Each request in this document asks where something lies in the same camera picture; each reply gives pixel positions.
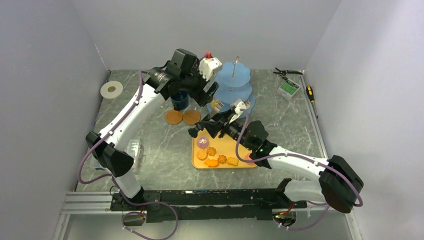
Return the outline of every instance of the black pliers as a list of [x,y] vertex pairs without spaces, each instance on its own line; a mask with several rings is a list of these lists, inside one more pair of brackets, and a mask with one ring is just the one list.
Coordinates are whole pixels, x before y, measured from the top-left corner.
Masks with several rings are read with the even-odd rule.
[[300,74],[303,75],[301,71],[291,71],[291,70],[280,70],[278,68],[275,68],[277,71],[273,71],[274,74],[278,74],[281,77],[284,77],[286,74]]

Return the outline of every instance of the yellow and black screwdriver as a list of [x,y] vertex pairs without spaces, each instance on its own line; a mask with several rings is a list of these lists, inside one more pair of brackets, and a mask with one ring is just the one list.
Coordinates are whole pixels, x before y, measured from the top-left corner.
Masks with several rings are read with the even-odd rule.
[[312,104],[313,113],[315,113],[315,117],[318,119],[317,108],[315,108],[314,91],[309,85],[306,87],[306,95],[309,98],[310,103]]

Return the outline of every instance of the screwdriver handle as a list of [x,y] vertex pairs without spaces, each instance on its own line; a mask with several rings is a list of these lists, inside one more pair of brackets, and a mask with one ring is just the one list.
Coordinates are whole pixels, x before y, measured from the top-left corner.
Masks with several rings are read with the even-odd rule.
[[311,86],[307,86],[306,87],[306,95],[307,95],[307,97],[309,98],[309,101],[311,102],[311,103],[315,103],[315,99],[314,99],[314,91],[312,90],[312,87]]

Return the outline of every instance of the blue tiered stand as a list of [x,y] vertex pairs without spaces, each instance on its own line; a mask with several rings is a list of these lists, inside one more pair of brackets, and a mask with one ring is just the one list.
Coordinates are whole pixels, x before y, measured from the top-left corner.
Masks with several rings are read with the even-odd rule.
[[[225,112],[230,109],[230,104],[237,99],[250,101],[250,106],[247,105],[247,112],[250,114],[255,105],[255,99],[252,96],[252,86],[249,84],[251,79],[251,71],[242,63],[237,62],[235,65],[235,72],[233,76],[234,63],[226,62],[222,66],[222,70],[216,75],[215,81],[219,84],[218,89],[213,95],[214,101],[220,101],[223,104],[222,109],[219,111]],[[212,112],[211,104],[207,104],[207,109]]]

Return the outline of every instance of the white wall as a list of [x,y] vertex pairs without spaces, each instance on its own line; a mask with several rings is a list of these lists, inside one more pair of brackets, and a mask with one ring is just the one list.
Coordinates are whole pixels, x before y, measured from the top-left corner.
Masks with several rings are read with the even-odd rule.
[[161,66],[177,48],[305,69],[340,1],[72,0],[108,69]]
[[329,154],[364,181],[364,239],[424,239],[424,2],[343,0],[313,54]]
[[71,3],[0,3],[0,239],[52,237],[106,70]]

